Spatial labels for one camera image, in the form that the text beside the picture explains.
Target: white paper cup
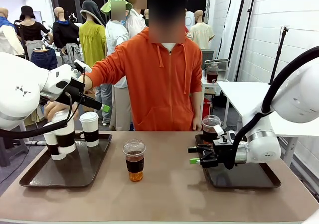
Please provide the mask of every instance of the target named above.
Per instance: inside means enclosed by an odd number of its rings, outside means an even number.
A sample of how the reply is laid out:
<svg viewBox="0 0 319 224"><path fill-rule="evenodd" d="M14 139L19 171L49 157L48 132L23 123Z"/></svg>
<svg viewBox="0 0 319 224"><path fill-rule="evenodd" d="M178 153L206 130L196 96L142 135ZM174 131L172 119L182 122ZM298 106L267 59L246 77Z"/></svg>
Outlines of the white paper cup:
<svg viewBox="0 0 319 224"><path fill-rule="evenodd" d="M59 121L65 120L68 117L69 110L63 110L55 113L52 122L57 123ZM54 131L58 141L58 149L60 153L72 153L76 146L74 140L74 120L73 118L68 122L65 128L58 129Z"/></svg>
<svg viewBox="0 0 319 224"><path fill-rule="evenodd" d="M45 126L49 126L53 124L52 122L49 122L47 123L46 125L44 125L43 127ZM61 160L63 158L66 157L66 154L65 153L59 153L59 150L58 150L58 141L55 137L55 134L54 132L48 132L48 133L45 133L44 134L44 139L45 139L45 142L46 142L46 145L48 147L48 150L51 154L51 157L53 160Z"/></svg>
<svg viewBox="0 0 319 224"><path fill-rule="evenodd" d="M99 116L95 112L86 112L80 116L84 138L88 147L99 144Z"/></svg>

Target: yellow-green shirt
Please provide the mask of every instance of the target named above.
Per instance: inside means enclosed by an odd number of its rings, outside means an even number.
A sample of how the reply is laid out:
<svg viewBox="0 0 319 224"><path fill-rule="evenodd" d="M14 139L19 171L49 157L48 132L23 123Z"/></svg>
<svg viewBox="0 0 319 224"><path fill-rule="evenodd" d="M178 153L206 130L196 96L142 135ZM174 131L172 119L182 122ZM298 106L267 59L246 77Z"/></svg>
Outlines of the yellow-green shirt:
<svg viewBox="0 0 319 224"><path fill-rule="evenodd" d="M84 62L92 67L95 62L105 58L105 28L94 21L86 21L79 28Z"/></svg>

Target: black shirt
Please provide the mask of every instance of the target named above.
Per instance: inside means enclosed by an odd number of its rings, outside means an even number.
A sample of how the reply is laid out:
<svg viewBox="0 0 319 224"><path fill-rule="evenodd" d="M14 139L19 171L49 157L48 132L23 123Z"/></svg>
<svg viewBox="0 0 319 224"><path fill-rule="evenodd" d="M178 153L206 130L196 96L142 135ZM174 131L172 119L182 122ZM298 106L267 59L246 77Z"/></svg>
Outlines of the black shirt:
<svg viewBox="0 0 319 224"><path fill-rule="evenodd" d="M17 25L15 26L18 30L18 33L17 33L18 36L21 36ZM37 21L31 26L21 25L21 27L22 27L23 37L25 41L42 40L43 37L41 35L41 31L43 31L45 34L50 32L40 22L37 22Z"/></svg>
<svg viewBox="0 0 319 224"><path fill-rule="evenodd" d="M57 48L63 48L68 43L79 44L79 27L73 23L61 24L56 21L52 29L53 41Z"/></svg>

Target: gray beanie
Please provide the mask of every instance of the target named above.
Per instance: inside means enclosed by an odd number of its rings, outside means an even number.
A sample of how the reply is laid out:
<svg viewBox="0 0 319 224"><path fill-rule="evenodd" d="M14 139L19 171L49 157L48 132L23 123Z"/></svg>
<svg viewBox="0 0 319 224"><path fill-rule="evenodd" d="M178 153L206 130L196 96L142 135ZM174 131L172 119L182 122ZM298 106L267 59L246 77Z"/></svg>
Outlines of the gray beanie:
<svg viewBox="0 0 319 224"><path fill-rule="evenodd" d="M105 27L105 22L101 17L100 10L95 2L92 0L84 0L81 9L81 15L86 19L86 14L92 15L96 21Z"/></svg>

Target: brown tray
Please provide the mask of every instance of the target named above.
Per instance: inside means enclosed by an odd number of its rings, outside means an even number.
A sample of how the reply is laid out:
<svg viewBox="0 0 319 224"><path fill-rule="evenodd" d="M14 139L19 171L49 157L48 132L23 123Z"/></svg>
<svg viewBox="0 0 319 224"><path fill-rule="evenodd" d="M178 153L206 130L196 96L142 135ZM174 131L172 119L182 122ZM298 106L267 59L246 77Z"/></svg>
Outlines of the brown tray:
<svg viewBox="0 0 319 224"><path fill-rule="evenodd" d="M47 150L19 184L34 188L83 188L90 185L100 169L112 135L99 134L99 145L95 147L87 147L81 135L82 132L75 134L76 150L62 160L54 161Z"/></svg>
<svg viewBox="0 0 319 224"><path fill-rule="evenodd" d="M195 136L196 146L203 145L202 134ZM224 164L218 167L203 168L205 177L215 188L256 189L277 188L281 182L267 163L238 164L226 169Z"/></svg>

